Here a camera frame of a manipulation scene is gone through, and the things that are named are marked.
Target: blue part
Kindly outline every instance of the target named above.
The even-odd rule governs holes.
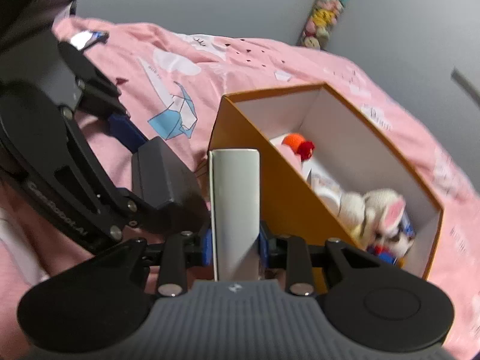
[[[182,117],[180,112],[166,109],[157,116],[152,117],[148,124],[164,140],[168,140],[183,133]]]
[[[205,234],[205,237],[203,237],[203,245],[202,245],[203,266],[209,266],[212,263],[212,258],[213,258],[212,229],[208,229]]]
[[[415,238],[417,235],[410,223],[410,218],[405,211],[403,212],[402,219],[400,220],[400,224],[398,225],[398,227],[400,231],[404,233],[407,237]]]
[[[260,230],[258,235],[258,254],[264,268],[268,268],[268,243],[265,234]]]
[[[185,104],[189,107],[191,113],[195,117],[197,117],[193,100],[181,84],[179,84],[177,81],[174,82],[180,88],[182,97],[185,100]],[[195,126],[197,125],[197,121],[195,121],[195,123],[187,130],[182,126],[182,115],[180,114],[180,112],[166,109],[165,111],[152,117],[148,121],[148,124],[152,126],[152,128],[157,132],[160,137],[162,137],[164,140],[168,140],[175,138],[181,134],[185,134],[187,138],[191,138]]]
[[[112,114],[108,118],[108,122],[110,135],[132,153],[136,153],[139,147],[148,141],[126,115]]]
[[[392,264],[393,266],[397,263],[397,258],[385,251],[380,253],[377,257],[386,263]]]

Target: fabric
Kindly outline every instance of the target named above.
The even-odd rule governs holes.
[[[60,39],[83,30],[108,31],[106,45],[86,52],[112,82],[121,82],[123,105],[149,139],[159,135],[206,185],[206,150],[221,96],[257,88],[328,81],[366,114],[433,188],[445,206],[442,233],[429,280],[455,305],[445,347],[461,360],[480,350],[480,199],[467,177],[428,130],[350,61],[303,47],[262,39],[183,35],[153,24],[119,24],[70,18],[55,28]],[[80,126],[100,163],[119,187],[131,187],[131,153],[105,135],[105,124],[80,115]],[[41,266],[54,275],[89,254],[39,218],[6,187],[1,207],[25,232]],[[128,230],[127,235],[139,230]],[[155,235],[146,236],[151,242]],[[23,343],[13,321],[16,303],[30,286],[0,244],[0,356],[13,359]]]

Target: red toy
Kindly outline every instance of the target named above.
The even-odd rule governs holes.
[[[393,256],[392,252],[390,252],[387,247],[383,247],[381,245],[369,245],[367,252],[377,256],[386,263],[392,264],[393,266],[397,264],[397,257]]]
[[[306,140],[303,135],[298,133],[287,135],[283,139],[282,145],[289,146],[295,154],[300,155],[302,161],[306,161],[311,158],[315,149],[313,142]]]

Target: cardboard box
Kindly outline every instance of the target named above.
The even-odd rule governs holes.
[[[413,166],[368,118],[326,83],[223,96],[209,150],[260,152],[261,219],[274,234],[294,234],[309,244],[329,237],[356,242],[322,204],[304,178],[272,144],[299,132],[315,144],[313,168],[330,174],[345,191],[392,188],[406,200],[415,243],[403,268],[426,278],[443,209]]]

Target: orange ball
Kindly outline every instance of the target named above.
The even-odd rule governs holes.
[[[303,142],[305,142],[305,138],[303,137],[303,135],[299,133],[293,133],[287,135],[283,139],[282,145],[287,145],[290,147],[290,149],[293,150],[294,153],[298,153],[299,147]]]

